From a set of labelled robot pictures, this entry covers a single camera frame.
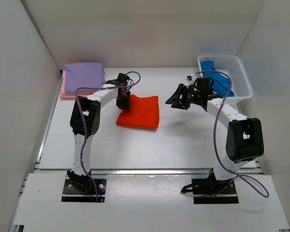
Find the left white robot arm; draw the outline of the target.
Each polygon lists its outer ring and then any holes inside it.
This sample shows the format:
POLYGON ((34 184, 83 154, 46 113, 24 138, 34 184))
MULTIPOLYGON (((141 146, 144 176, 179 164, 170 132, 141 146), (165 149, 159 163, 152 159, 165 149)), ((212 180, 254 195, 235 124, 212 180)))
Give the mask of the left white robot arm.
POLYGON ((91 176, 90 153, 94 135, 100 127, 101 109, 110 101, 116 100, 120 110, 130 109, 131 87, 133 80, 128 73, 119 73, 117 79, 106 81, 88 97, 76 96, 70 127, 74 134, 74 162, 67 176, 72 186, 81 194, 97 194, 98 186, 91 176))

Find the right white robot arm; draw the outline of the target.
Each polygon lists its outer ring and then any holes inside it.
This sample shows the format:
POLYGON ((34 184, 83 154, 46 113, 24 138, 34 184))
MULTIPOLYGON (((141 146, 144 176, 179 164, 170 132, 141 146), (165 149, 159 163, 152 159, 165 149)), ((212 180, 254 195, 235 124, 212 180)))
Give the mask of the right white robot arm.
POLYGON ((248 162, 264 154, 261 122, 249 118, 229 106, 225 99, 212 89, 209 77, 198 77, 189 86, 180 84, 165 102, 172 108, 187 110, 191 104, 201 106, 227 129, 226 155, 218 159, 207 182, 211 187, 227 184, 248 162))

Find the orange t shirt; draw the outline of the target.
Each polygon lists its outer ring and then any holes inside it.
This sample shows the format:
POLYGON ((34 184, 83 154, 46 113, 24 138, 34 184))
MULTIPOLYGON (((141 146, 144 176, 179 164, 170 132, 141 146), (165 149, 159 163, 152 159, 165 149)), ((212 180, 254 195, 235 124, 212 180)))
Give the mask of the orange t shirt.
POLYGON ((134 94, 130 97, 130 109, 123 110, 116 121, 117 126, 156 130, 160 121, 160 109, 158 96, 138 97, 134 94))

